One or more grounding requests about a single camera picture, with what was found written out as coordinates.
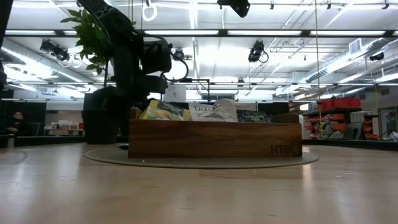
green plant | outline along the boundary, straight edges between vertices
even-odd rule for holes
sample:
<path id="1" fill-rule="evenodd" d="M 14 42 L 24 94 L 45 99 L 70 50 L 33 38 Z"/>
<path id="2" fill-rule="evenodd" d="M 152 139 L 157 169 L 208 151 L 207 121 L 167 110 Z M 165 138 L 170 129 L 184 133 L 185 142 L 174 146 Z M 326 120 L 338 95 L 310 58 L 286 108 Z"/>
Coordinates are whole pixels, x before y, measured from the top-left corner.
<path id="1" fill-rule="evenodd" d="M 105 70 L 106 62 L 109 60 L 109 52 L 111 46 L 106 39 L 105 33 L 100 26 L 95 23 L 94 17 L 90 15 L 86 9 L 74 11 L 68 10 L 72 17 L 61 20 L 60 22 L 76 22 L 78 25 L 72 27 L 76 31 L 76 37 L 79 40 L 76 46 L 82 46 L 83 50 L 79 52 L 80 58 L 86 57 L 91 64 L 86 70 L 96 70 L 97 74 L 101 74 Z"/>

person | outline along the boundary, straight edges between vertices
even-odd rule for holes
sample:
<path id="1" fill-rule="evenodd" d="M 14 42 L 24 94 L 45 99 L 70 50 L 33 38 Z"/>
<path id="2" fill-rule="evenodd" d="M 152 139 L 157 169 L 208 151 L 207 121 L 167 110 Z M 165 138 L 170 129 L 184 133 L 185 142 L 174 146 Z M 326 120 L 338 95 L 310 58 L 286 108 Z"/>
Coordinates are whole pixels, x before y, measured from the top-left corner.
<path id="1" fill-rule="evenodd" d="M 24 121 L 24 114 L 17 111 L 14 114 L 16 120 L 15 124 L 7 128 L 9 134 L 15 134 L 16 136 L 30 136 L 30 125 L 28 122 Z"/>

black pot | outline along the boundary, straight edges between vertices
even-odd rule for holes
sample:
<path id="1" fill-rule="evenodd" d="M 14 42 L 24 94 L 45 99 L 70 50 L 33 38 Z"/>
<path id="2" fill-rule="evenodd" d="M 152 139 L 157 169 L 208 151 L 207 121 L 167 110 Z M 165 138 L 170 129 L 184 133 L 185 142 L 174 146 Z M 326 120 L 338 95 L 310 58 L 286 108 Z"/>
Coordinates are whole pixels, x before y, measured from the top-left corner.
<path id="1" fill-rule="evenodd" d="M 118 137 L 120 123 L 106 110 L 83 110 L 87 144 L 114 144 Z"/>

floor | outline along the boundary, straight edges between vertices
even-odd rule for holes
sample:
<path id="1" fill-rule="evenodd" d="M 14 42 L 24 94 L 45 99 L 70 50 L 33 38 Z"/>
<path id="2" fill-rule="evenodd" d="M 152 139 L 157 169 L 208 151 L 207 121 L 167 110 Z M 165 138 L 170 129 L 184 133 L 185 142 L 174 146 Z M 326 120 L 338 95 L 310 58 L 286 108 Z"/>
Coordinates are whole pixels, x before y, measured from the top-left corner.
<path id="1" fill-rule="evenodd" d="M 245 170 L 90 161 L 84 144 L 0 150 L 0 223 L 397 223 L 398 153 L 309 146 L 320 160 Z"/>

wooden box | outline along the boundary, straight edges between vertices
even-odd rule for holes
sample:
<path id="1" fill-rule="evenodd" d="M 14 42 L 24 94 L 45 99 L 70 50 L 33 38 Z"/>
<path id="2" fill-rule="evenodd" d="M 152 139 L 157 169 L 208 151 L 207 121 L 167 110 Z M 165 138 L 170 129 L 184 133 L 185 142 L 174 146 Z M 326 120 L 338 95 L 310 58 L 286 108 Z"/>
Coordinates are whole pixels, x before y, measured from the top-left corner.
<path id="1" fill-rule="evenodd" d="M 301 157 L 301 125 L 131 119 L 128 156 Z"/>

